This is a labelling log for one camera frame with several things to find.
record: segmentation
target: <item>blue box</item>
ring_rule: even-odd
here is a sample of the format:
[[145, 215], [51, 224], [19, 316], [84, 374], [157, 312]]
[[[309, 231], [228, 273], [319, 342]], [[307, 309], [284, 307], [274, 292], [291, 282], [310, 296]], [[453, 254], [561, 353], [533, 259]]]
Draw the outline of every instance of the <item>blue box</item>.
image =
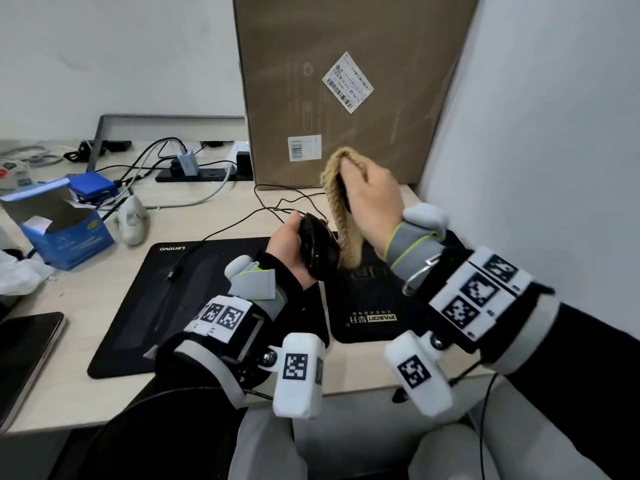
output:
[[68, 184], [68, 178], [60, 178], [0, 197], [44, 262], [64, 270], [113, 244], [98, 211], [78, 203]]

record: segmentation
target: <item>beige knitted fabric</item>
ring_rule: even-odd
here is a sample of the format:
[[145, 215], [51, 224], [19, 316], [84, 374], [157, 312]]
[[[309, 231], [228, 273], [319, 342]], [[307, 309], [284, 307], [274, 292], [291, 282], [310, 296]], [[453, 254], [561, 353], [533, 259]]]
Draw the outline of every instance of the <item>beige knitted fabric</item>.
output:
[[356, 164], [362, 170], [365, 180], [367, 179], [364, 157], [354, 149], [345, 146], [329, 157], [324, 172], [320, 174], [320, 184], [324, 187], [326, 199], [338, 229], [338, 237], [341, 240], [342, 261], [340, 266], [353, 269], [360, 265], [364, 237], [356, 226], [353, 216], [347, 212], [336, 181], [340, 172], [340, 160], [343, 158], [348, 158]]

